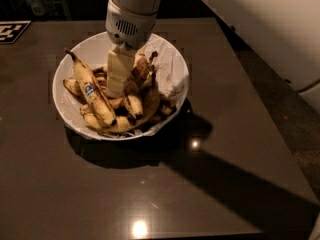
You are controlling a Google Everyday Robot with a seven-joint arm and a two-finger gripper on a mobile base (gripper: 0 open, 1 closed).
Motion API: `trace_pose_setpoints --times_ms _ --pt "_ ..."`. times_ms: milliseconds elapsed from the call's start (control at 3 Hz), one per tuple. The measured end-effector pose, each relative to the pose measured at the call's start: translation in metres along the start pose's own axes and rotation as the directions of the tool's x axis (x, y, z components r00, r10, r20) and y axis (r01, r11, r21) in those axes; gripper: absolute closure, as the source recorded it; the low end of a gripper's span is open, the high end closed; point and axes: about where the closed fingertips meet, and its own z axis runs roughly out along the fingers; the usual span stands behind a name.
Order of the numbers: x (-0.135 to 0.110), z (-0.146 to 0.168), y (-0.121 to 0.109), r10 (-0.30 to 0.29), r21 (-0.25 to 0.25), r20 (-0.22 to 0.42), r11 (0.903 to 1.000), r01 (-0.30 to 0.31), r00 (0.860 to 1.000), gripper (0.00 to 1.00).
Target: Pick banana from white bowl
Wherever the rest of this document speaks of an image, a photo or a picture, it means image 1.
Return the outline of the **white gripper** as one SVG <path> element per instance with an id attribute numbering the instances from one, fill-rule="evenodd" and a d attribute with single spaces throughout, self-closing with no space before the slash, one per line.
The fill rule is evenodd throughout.
<path id="1" fill-rule="evenodd" d="M 133 69 L 136 50 L 149 39 L 155 25 L 154 0 L 108 0 L 106 30 L 116 44 L 108 51 L 107 95 L 119 98 Z"/>

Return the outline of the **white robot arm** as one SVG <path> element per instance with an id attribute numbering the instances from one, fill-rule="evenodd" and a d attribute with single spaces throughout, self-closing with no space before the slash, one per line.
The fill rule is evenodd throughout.
<path id="1" fill-rule="evenodd" d="M 111 41 L 145 43 L 161 1 L 108 0 Z M 320 0 L 201 1 L 320 112 Z"/>

